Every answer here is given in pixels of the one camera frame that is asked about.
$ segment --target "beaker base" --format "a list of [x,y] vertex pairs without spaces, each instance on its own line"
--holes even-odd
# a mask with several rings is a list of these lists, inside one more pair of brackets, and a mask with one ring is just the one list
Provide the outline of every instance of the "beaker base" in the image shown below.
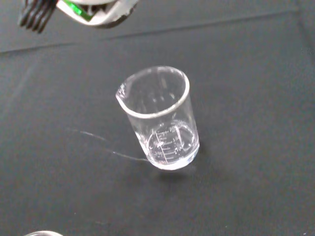
[[174,163],[167,164],[167,165],[160,164],[158,162],[154,162],[154,161],[150,161],[150,160],[149,161],[152,165],[154,165],[155,167],[157,167],[161,170],[174,171],[174,170],[178,170],[178,169],[181,169],[181,168],[189,165],[194,160],[194,158],[196,157],[198,150],[199,150],[199,143],[196,146],[195,150],[189,156],[187,156],[186,158],[181,159],[179,161],[176,161]]

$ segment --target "green light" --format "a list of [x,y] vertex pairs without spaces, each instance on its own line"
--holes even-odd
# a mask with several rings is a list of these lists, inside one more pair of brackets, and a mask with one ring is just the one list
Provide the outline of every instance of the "green light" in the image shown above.
[[72,10],[74,10],[75,13],[77,13],[78,15],[82,14],[82,11],[76,5],[74,5],[72,3],[70,3],[69,5],[72,8]]
[[62,0],[65,4],[67,4],[71,10],[78,16],[82,17],[86,21],[90,21],[93,16],[89,15],[80,5],[76,5],[69,0]]

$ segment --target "glass beaker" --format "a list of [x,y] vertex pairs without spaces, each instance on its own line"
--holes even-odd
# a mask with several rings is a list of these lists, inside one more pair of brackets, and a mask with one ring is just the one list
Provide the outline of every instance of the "glass beaker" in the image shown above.
[[154,166],[176,170],[195,158],[199,137],[182,71],[168,66],[141,70],[125,80],[116,98]]
[[62,236],[62,235],[53,231],[37,231],[37,232],[31,233],[25,236]]

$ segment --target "black table surface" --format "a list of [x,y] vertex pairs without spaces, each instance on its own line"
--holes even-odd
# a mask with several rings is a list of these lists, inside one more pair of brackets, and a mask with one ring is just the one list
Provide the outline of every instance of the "black table surface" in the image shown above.
[[[314,29],[283,5],[80,43],[1,34],[1,235],[315,236]],[[122,156],[145,158],[116,89],[154,65],[191,83],[201,148],[174,172]]]

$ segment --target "beaker rim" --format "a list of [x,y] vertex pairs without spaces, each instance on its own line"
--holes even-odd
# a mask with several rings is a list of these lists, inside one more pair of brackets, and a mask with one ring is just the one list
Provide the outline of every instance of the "beaker rim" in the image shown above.
[[182,75],[182,78],[183,78],[183,80],[185,82],[185,90],[183,92],[183,95],[172,106],[170,106],[170,107],[168,107],[168,108],[166,108],[166,109],[164,109],[164,110],[162,110],[160,112],[143,114],[143,113],[138,113],[138,112],[135,112],[135,111],[129,109],[125,105],[124,101],[118,95],[118,93],[119,93],[119,89],[118,89],[118,91],[116,93],[116,98],[117,98],[119,104],[121,105],[122,109],[128,115],[131,115],[133,117],[140,118],[140,119],[158,118],[158,117],[161,117],[161,116],[164,116],[164,115],[167,115],[167,114],[173,112],[178,107],[180,107],[185,102],[185,100],[187,99],[187,97],[189,95],[189,87],[190,87],[188,77],[183,71],[181,71],[179,69],[176,69],[174,67],[171,67],[171,66],[159,65],[159,66],[152,66],[152,67],[148,67],[148,68],[142,69],[142,70],[134,73],[133,75],[129,76],[127,79],[125,79],[124,84],[127,84],[128,82],[130,82],[130,80],[133,80],[135,77],[138,77],[139,75],[141,75],[141,74],[143,74],[145,72],[148,72],[149,70],[156,70],[156,69],[159,69],[159,68],[168,69],[169,71],[175,71],[175,72],[177,72],[177,73]]

